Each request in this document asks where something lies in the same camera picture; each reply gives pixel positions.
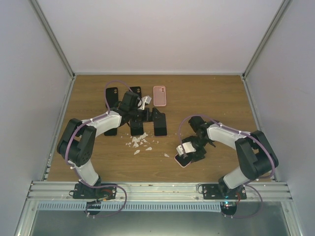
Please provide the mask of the black phone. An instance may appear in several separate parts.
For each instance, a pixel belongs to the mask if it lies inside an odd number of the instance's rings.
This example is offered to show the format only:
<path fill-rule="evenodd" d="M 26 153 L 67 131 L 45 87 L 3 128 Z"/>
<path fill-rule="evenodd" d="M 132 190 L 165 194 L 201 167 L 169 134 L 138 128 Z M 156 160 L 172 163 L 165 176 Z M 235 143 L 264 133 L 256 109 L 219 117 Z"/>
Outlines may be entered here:
<path fill-rule="evenodd" d="M 116 136 L 117 135 L 117 128 L 112 128 L 106 132 L 104 132 L 104 136 Z"/>

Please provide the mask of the black phone case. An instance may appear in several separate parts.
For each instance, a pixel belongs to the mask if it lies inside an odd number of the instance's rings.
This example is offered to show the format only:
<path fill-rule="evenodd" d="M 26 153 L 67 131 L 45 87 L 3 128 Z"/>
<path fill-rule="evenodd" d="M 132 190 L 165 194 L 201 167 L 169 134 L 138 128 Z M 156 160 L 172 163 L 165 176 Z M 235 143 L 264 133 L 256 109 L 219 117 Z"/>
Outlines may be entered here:
<path fill-rule="evenodd" d="M 119 91 L 117 87 L 110 87 L 105 90 L 105 98 L 110 108 L 115 107 L 119 101 Z"/>

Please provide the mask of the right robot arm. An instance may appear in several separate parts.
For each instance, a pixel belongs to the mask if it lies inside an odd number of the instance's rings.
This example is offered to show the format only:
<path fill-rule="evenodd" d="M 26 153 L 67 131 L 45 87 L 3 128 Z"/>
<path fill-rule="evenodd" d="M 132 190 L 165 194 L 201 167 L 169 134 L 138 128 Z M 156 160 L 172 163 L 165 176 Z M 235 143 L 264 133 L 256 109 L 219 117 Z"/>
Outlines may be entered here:
<path fill-rule="evenodd" d="M 215 142 L 237 153 L 239 166 L 218 180 L 218 194 L 223 199 L 231 198 L 244 184 L 274 175 L 279 161 L 262 131 L 236 130 L 214 119 L 206 122 L 201 116 L 192 116 L 189 125 L 195 135 L 183 139 L 181 147 L 191 162 L 202 159 L 206 144 L 213 146 Z"/>

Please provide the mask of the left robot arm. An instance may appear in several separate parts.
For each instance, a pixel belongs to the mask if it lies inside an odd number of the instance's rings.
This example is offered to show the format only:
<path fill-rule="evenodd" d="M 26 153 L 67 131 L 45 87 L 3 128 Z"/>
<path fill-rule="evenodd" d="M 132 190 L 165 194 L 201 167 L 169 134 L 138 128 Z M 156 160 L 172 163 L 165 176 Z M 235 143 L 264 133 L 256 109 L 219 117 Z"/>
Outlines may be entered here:
<path fill-rule="evenodd" d="M 130 121 L 146 121 L 150 109 L 145 106 L 151 102 L 150 96 L 140 98 L 138 94 L 127 91 L 122 101 L 97 117 L 79 120 L 71 119 L 57 144 L 57 153 L 85 185 L 84 192 L 95 199 L 101 194 L 101 178 L 91 162 L 95 139 L 114 128 L 119 128 Z"/>

